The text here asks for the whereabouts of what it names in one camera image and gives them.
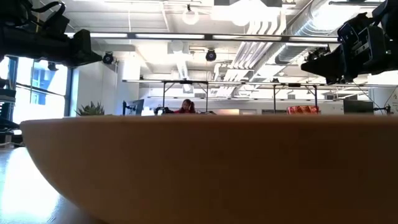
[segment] wooden table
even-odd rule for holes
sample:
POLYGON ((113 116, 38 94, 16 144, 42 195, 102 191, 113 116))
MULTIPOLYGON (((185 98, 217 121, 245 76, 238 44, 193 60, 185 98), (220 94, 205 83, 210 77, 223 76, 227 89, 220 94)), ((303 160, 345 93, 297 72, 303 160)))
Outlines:
POLYGON ((0 223, 104 224, 58 194, 26 148, 0 149, 0 223))

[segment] red object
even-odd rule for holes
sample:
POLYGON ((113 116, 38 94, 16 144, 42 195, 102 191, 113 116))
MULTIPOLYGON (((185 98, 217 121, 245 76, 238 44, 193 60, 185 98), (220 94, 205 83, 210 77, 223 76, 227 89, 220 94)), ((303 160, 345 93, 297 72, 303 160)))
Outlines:
POLYGON ((290 106, 287 108, 287 114, 318 114, 317 106, 290 106))

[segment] woman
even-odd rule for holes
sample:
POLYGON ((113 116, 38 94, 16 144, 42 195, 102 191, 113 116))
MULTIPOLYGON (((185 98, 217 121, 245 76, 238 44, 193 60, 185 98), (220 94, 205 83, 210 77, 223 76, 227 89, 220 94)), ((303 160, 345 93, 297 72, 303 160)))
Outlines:
POLYGON ((195 104, 186 99, 182 102, 181 108, 178 111, 174 111, 174 113, 196 113, 195 111, 195 104))

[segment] cable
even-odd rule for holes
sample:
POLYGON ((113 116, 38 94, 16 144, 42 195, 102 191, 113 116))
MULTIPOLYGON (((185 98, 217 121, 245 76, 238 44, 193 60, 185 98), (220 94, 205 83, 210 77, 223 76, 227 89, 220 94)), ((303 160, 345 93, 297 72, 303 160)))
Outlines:
POLYGON ((392 91, 392 93, 390 94, 390 96, 388 97, 388 99, 386 100, 386 103, 384 104, 384 107, 386 107, 388 101, 390 100, 390 98, 392 97, 392 95, 394 94, 394 92, 397 90, 398 85, 394 88, 394 90, 392 91))
POLYGON ((365 91, 363 91, 363 89, 361 89, 360 87, 359 87, 359 85, 358 84, 356 84, 354 81, 353 81, 353 83, 356 85, 356 87, 358 87, 368 98, 369 98, 369 100, 370 101, 372 101, 372 103, 374 103, 378 108, 380 108, 380 106, 379 105, 377 105, 377 103, 375 102, 375 101, 373 101, 370 97, 369 97, 369 95, 368 94, 366 94, 365 93, 365 91))

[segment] ceiling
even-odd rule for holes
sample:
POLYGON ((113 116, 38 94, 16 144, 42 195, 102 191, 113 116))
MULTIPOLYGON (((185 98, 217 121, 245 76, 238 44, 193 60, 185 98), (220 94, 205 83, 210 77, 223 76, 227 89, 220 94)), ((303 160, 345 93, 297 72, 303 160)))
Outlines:
MULTIPOLYGON (((53 0, 33 0, 34 5, 42 6, 53 0)), ((215 9, 224 10, 223 7, 214 7, 213 0, 200 1, 148 1, 148 0, 114 0, 109 1, 74 1, 63 0, 67 6, 65 16, 70 21, 69 31, 87 29, 92 32, 178 32, 178 33, 217 33, 217 34, 245 34, 249 26, 237 26, 231 20, 231 15, 215 13, 215 9), (183 21, 183 12, 187 4, 198 11, 198 22, 188 25, 183 21)), ((287 21, 294 17, 299 10, 308 3, 308 0, 287 0, 290 7, 286 7, 287 21)), ((236 16, 248 16, 248 11, 242 9, 236 16)), ((167 41, 158 40, 97 40, 100 45, 133 45, 140 53, 145 64, 141 72, 145 73, 170 73, 177 69, 175 61, 168 56, 167 41)), ((241 45, 240 42, 200 42, 187 43, 191 56, 187 58, 189 70, 209 70, 217 62, 232 61, 241 45), (205 54, 207 49, 215 49, 218 60, 207 62, 205 54)), ((127 57, 124 52, 121 58, 127 57)), ((283 69, 284 78, 292 77, 295 80, 302 78, 317 78, 316 75, 301 71, 300 67, 288 66, 283 69)))

